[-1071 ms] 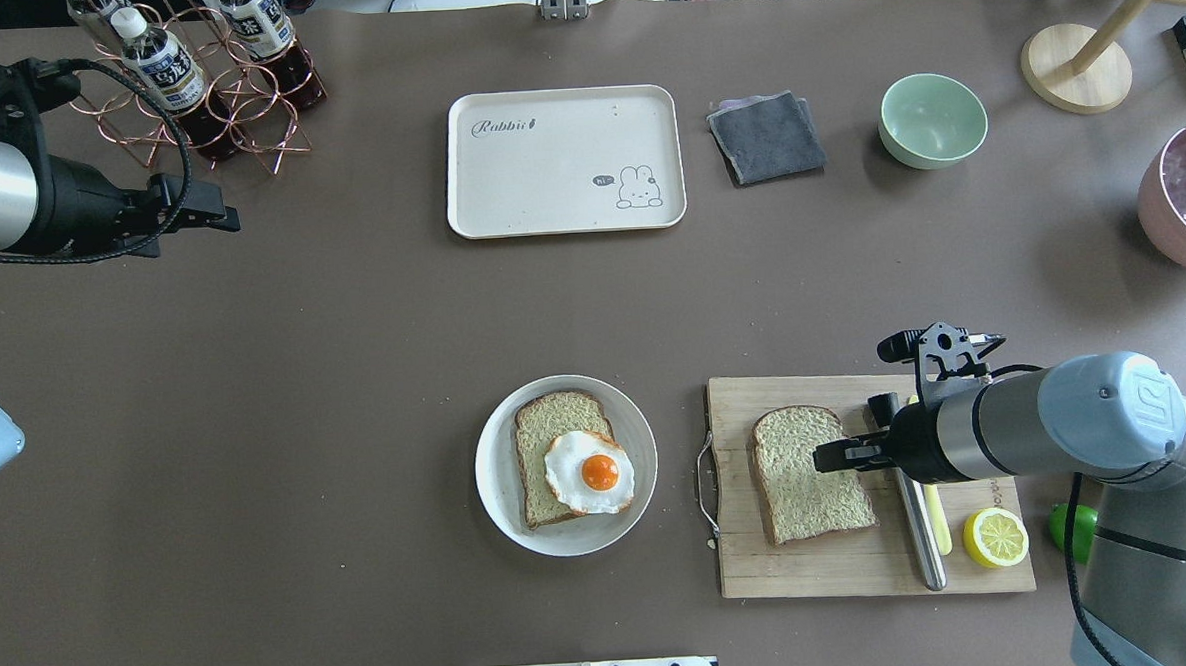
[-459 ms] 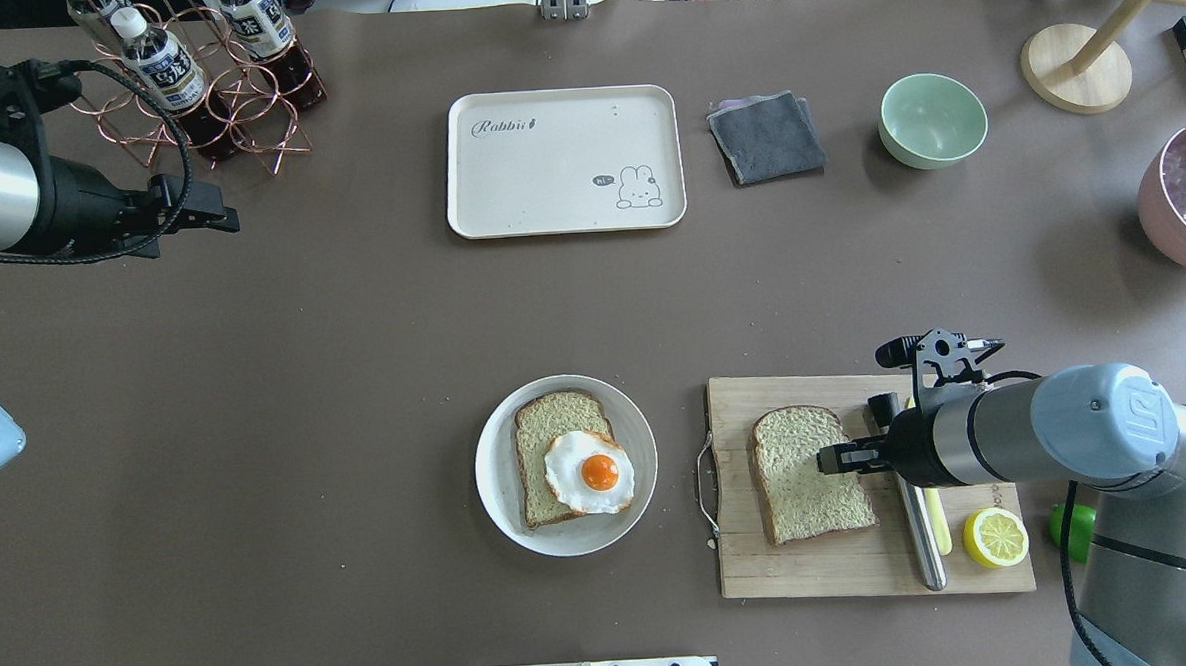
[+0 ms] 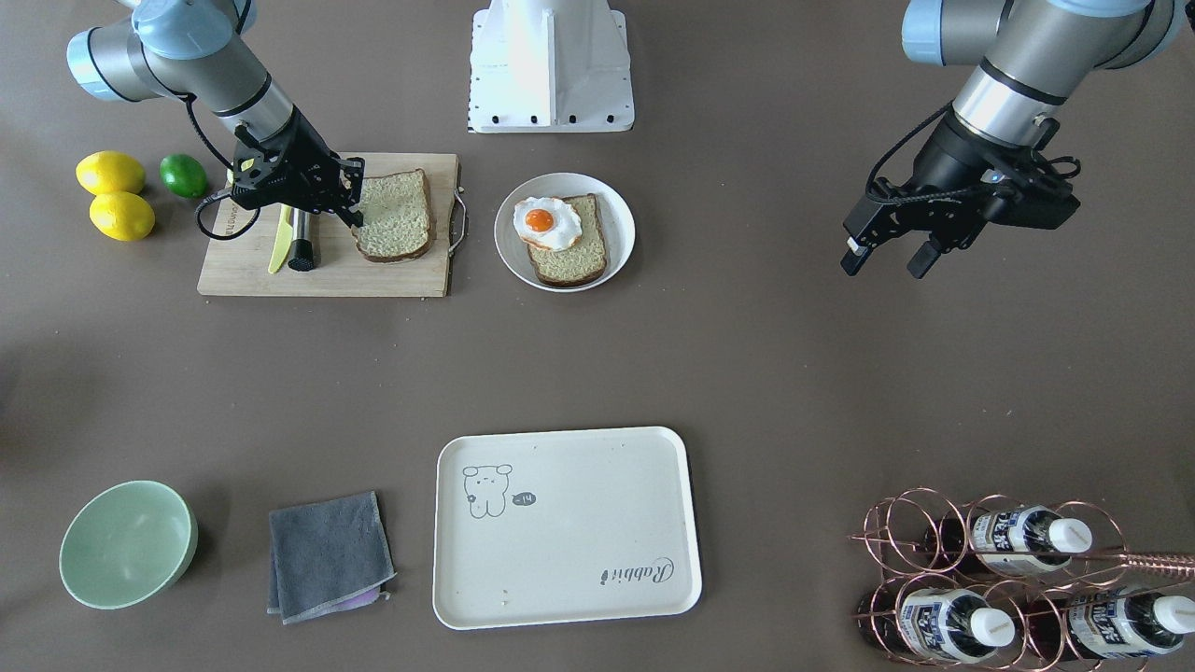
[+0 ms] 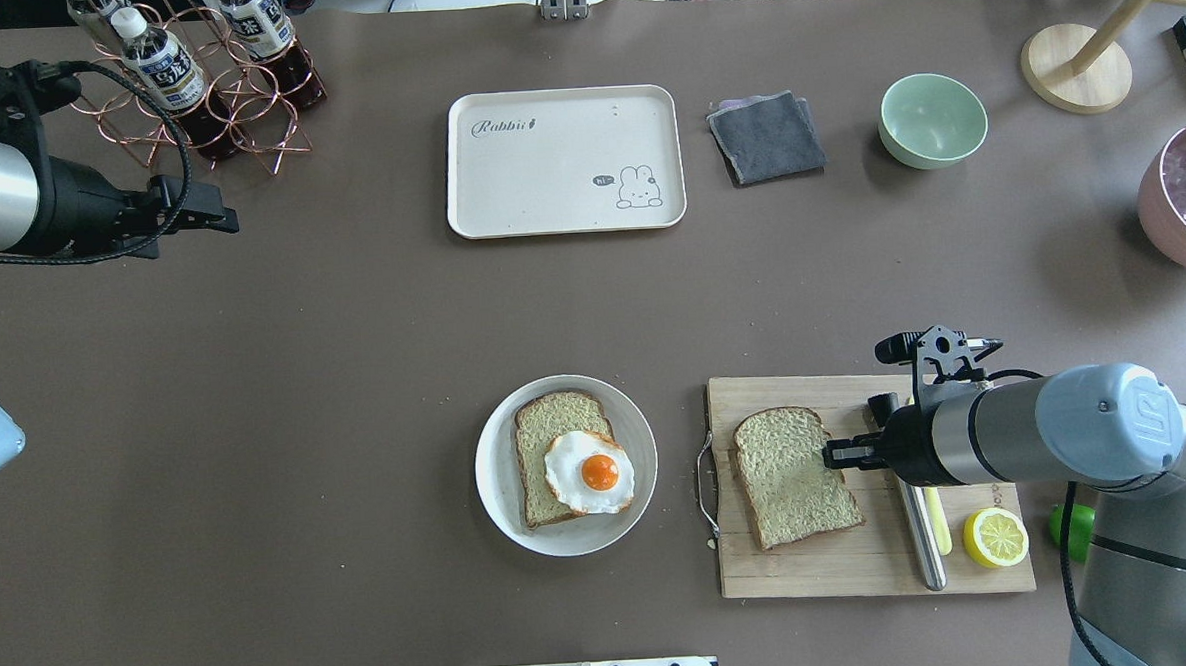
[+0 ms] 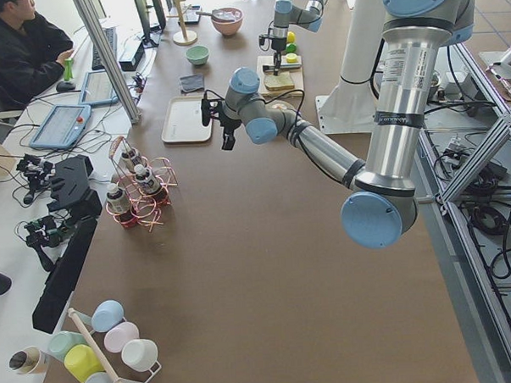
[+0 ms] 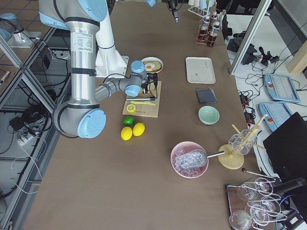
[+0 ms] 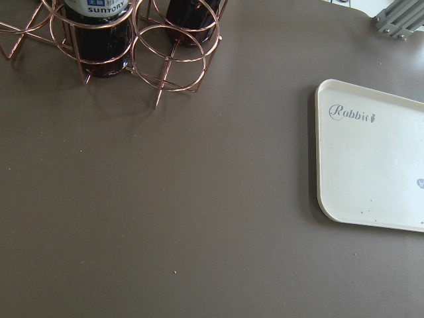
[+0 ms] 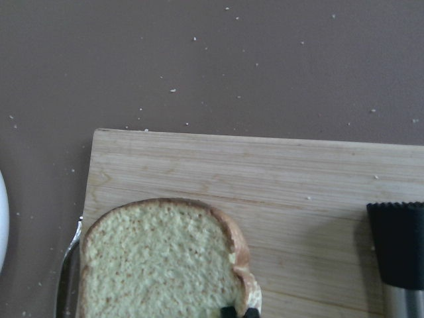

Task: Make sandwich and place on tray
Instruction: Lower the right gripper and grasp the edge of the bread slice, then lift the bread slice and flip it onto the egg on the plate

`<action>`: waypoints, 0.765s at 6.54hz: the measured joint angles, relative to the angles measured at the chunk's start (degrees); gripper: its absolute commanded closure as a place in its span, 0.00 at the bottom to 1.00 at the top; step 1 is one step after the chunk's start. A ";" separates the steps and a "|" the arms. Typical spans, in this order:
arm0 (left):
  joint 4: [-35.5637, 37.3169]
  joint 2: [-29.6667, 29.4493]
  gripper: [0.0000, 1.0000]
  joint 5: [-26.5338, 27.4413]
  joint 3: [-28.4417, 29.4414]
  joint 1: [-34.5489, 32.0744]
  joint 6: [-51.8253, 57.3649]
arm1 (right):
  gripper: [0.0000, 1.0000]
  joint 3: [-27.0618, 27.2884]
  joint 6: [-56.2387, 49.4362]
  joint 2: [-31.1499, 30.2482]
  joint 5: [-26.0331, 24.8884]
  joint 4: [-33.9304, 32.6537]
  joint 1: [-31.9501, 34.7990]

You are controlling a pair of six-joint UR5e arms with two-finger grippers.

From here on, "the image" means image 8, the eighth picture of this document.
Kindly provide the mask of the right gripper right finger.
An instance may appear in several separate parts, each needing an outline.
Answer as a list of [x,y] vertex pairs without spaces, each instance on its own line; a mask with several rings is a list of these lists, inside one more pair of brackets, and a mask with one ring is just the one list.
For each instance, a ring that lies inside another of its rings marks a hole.
[[249,307],[244,314],[244,318],[259,318],[259,310],[254,307]]

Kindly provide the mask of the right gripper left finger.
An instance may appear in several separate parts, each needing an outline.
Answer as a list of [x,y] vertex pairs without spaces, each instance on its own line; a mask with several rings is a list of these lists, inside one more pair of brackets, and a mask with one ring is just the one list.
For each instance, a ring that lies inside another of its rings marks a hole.
[[222,307],[220,309],[220,318],[236,318],[236,309],[233,306]]

